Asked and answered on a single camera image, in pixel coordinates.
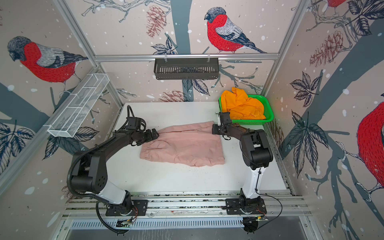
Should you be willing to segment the pink shorts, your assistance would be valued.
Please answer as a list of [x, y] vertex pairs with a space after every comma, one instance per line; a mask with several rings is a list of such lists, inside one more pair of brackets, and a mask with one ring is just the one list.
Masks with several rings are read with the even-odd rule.
[[225, 164], [221, 138], [212, 133], [214, 122], [171, 126], [142, 145], [140, 158], [151, 162], [212, 167]]

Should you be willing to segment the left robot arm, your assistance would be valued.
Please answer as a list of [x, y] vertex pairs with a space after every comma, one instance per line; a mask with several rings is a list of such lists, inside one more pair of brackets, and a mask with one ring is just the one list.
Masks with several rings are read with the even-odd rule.
[[93, 198], [111, 208], [130, 212], [134, 208], [131, 194], [108, 180], [107, 161], [128, 145], [140, 146], [158, 137], [156, 129], [119, 130], [102, 144], [77, 152], [67, 175], [69, 191], [78, 198]]

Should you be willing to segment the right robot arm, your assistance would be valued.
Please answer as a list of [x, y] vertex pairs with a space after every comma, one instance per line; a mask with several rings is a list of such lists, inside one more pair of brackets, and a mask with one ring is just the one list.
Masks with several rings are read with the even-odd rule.
[[250, 168], [241, 188], [237, 208], [245, 214], [251, 214], [255, 211], [261, 214], [266, 213], [264, 200], [260, 194], [260, 186], [265, 170], [274, 157], [265, 131], [247, 129], [239, 124], [214, 124], [212, 133], [223, 136], [228, 141], [232, 138], [239, 140], [244, 163]]

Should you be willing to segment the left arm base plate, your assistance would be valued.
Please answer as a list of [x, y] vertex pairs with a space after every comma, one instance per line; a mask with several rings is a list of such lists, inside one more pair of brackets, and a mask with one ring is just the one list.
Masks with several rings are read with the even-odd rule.
[[109, 204], [106, 210], [107, 217], [145, 216], [148, 200], [127, 200], [122, 204]]

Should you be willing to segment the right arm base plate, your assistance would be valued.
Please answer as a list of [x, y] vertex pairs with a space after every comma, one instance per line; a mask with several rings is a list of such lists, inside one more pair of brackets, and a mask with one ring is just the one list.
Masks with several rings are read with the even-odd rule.
[[228, 215], [266, 215], [267, 209], [261, 197], [255, 199], [226, 199], [224, 210]]

